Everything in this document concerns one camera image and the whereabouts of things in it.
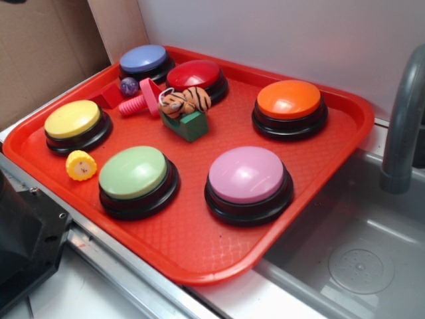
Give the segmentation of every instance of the drain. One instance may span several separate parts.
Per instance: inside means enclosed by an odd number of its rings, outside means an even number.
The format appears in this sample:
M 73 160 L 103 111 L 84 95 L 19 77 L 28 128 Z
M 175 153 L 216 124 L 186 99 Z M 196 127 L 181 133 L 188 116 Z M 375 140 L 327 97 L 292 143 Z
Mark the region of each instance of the drain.
M 390 257 L 364 241 L 355 241 L 335 249 L 329 258 L 329 271 L 340 286 L 356 294 L 380 292 L 394 277 Z

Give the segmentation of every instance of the pink plastic screw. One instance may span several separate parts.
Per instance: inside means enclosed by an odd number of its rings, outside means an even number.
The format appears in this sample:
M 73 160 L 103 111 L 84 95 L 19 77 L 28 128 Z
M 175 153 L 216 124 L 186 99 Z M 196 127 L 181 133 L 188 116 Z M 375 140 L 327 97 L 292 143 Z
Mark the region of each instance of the pink plastic screw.
M 158 97 L 162 89 L 154 83 L 150 78 L 145 78 L 139 82 L 141 95 L 122 102 L 118 109 L 124 116 L 134 114 L 145 108 L 149 108 L 153 117 L 159 117 Z

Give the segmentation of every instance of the stainless steel counter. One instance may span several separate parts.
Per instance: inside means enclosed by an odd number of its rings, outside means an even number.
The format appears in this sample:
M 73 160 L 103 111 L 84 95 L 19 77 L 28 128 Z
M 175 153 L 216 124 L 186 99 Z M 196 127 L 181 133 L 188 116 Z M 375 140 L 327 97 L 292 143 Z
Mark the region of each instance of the stainless steel counter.
M 375 126 L 361 148 L 382 155 L 385 138 L 386 128 Z M 39 187 L 73 218 L 59 271 L 5 318 L 324 318 L 255 269 L 214 286 L 176 285 L 3 154 L 0 168 L 18 185 Z

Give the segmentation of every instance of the blue button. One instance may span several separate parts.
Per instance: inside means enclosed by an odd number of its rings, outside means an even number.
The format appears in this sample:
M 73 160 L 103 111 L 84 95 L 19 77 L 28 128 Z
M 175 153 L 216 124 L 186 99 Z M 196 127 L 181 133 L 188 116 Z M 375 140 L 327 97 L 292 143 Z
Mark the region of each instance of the blue button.
M 167 59 L 167 51 L 160 45 L 142 45 L 128 51 L 120 59 L 125 72 L 144 72 L 161 65 Z

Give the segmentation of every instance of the white wall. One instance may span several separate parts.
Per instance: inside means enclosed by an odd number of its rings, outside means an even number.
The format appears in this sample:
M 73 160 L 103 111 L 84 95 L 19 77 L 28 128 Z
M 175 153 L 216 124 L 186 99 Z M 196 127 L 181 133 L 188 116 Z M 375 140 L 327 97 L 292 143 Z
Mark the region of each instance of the white wall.
M 389 120 L 425 43 L 425 0 L 138 0 L 152 44 L 172 45 L 367 99 Z

